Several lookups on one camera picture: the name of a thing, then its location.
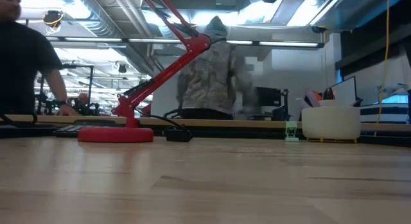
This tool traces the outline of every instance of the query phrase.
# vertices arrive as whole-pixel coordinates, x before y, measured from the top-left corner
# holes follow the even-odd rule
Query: white planter
[[[302,132],[310,139],[354,140],[361,134],[360,109],[318,107],[302,110]]]

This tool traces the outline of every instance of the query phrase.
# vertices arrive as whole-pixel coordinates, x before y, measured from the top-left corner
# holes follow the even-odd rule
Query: person
[[[233,119],[236,90],[242,92],[248,110],[256,105],[251,75],[244,56],[227,42],[227,28],[219,17],[211,20],[204,33],[210,37],[211,47],[179,74],[179,114],[183,119]]]
[[[61,101],[62,115],[77,116],[67,104],[67,92],[55,50],[39,32],[19,24],[21,0],[0,0],[0,114],[32,114],[34,80],[40,71]]]

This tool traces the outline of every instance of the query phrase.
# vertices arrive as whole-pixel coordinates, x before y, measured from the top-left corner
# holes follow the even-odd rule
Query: red desk lamp
[[[144,0],[150,8],[164,21],[169,29],[185,45],[187,53],[172,63],[164,71],[152,78],[150,81],[142,83],[126,92],[118,95],[119,106],[112,110],[115,115],[127,118],[125,128],[105,128],[105,127],[84,127],[78,133],[78,140],[84,142],[152,142],[154,132],[149,128],[139,128],[138,119],[134,118],[134,109],[147,96],[158,89],[169,80],[174,74],[179,72],[184,66],[195,59],[199,54],[209,49],[210,38],[193,29],[181,14],[170,4],[169,0],[161,0],[171,12],[180,20],[181,24],[171,24],[168,22],[168,14],[159,10],[152,0]],[[185,39],[180,31],[190,36]]]

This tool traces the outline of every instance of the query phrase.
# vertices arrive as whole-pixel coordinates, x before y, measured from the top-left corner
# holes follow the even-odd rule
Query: keyboard
[[[69,125],[64,128],[60,128],[54,131],[56,137],[71,137],[77,138],[78,132],[84,127],[122,127],[123,125],[117,125],[115,121],[106,120],[83,120],[75,121],[74,125]]]

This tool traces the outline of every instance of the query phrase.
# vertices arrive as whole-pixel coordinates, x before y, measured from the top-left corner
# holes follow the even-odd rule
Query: dark pants
[[[217,119],[232,120],[232,115],[209,108],[183,108],[180,111],[183,119]]]

